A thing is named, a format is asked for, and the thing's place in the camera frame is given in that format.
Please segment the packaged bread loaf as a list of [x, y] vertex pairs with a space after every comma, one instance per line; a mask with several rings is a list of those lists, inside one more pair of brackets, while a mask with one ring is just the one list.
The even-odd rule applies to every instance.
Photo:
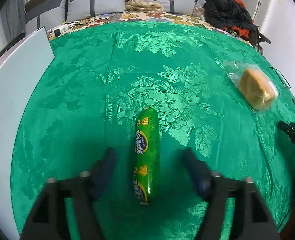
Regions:
[[270, 78], [255, 64], [225, 61], [230, 80], [255, 111], [263, 111], [273, 104], [279, 93]]

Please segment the beige folded cloth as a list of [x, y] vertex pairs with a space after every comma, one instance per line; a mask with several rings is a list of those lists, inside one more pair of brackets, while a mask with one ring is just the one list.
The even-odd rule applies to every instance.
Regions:
[[163, 6], [160, 3], [147, 0], [129, 0], [125, 3], [125, 8], [128, 11], [163, 13]]

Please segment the white power adapter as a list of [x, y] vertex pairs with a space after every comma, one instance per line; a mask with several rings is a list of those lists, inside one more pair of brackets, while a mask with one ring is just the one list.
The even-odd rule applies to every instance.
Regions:
[[60, 25], [58, 27], [54, 27], [52, 29], [52, 34], [54, 37], [59, 37], [61, 35], [64, 35], [69, 29], [69, 25], [67, 23]]

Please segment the green sausage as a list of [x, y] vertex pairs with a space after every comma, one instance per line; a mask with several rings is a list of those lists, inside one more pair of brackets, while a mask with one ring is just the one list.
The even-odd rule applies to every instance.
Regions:
[[157, 111], [146, 106], [135, 127], [133, 188], [141, 205], [156, 198], [160, 170], [160, 129]]

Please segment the floral sofa cover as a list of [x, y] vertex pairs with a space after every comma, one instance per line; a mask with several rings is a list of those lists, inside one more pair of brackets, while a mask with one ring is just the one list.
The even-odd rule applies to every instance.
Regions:
[[76, 32], [78, 30], [87, 29], [91, 27], [97, 27], [104, 24], [109, 23], [119, 23], [119, 22], [166, 22], [166, 23], [174, 23], [181, 25], [189, 25], [193, 27], [199, 27], [203, 29], [207, 29], [210, 31], [215, 31], [217, 33], [222, 33], [228, 36], [231, 36], [237, 40], [240, 40], [246, 44], [250, 44], [249, 41], [240, 38], [235, 34], [231, 34], [222, 29], [213, 27], [209, 23], [207, 23], [204, 17], [193, 17], [189, 15], [180, 15], [180, 14], [171, 14], [164, 12], [162, 14], [155, 14], [152, 12], [139, 12], [139, 11], [126, 11], [126, 12], [115, 12], [112, 14], [103, 14], [99, 16], [94, 16], [90, 18], [86, 18], [83, 20], [78, 20], [74, 22], [63, 22], [61, 25], [53, 27], [47, 30], [47, 35], [50, 40], [56, 38], [54, 31], [59, 29], [61, 35], [70, 34]]

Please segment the green floral tablecloth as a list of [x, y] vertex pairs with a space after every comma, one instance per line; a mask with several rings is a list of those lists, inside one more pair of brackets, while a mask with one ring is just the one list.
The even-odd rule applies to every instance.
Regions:
[[[118, 152], [113, 179], [94, 204], [108, 239], [193, 239], [206, 204], [192, 189], [179, 151], [195, 154], [225, 177], [254, 179], [276, 225], [292, 204], [295, 145], [279, 121], [295, 123], [295, 104], [270, 64], [230, 36], [187, 25], [124, 22], [52, 40], [55, 58], [36, 86], [17, 132], [11, 198], [22, 230], [49, 177], [73, 178]], [[224, 70], [225, 61], [255, 64], [279, 96], [255, 111]], [[158, 195], [134, 195], [135, 121], [146, 105], [160, 122]]]

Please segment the white cardboard box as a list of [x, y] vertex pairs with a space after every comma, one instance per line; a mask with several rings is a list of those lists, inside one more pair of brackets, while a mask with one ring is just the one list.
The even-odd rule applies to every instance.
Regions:
[[18, 127], [37, 83], [54, 59], [44, 28], [23, 38], [0, 58], [0, 229], [18, 239], [11, 200], [11, 162]]

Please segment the grey cushion left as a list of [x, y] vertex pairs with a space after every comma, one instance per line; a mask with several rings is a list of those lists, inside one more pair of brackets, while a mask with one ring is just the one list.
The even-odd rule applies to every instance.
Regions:
[[25, 4], [25, 33], [39, 28], [48, 31], [61, 25], [66, 18], [66, 0], [30, 0]]

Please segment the black and orange clothes pile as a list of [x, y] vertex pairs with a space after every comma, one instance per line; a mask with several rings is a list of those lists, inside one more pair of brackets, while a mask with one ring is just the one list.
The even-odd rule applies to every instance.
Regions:
[[253, 46], [258, 46], [261, 42], [271, 44], [253, 23], [241, 0], [206, 0], [203, 9], [206, 22], [213, 27], [247, 40]]

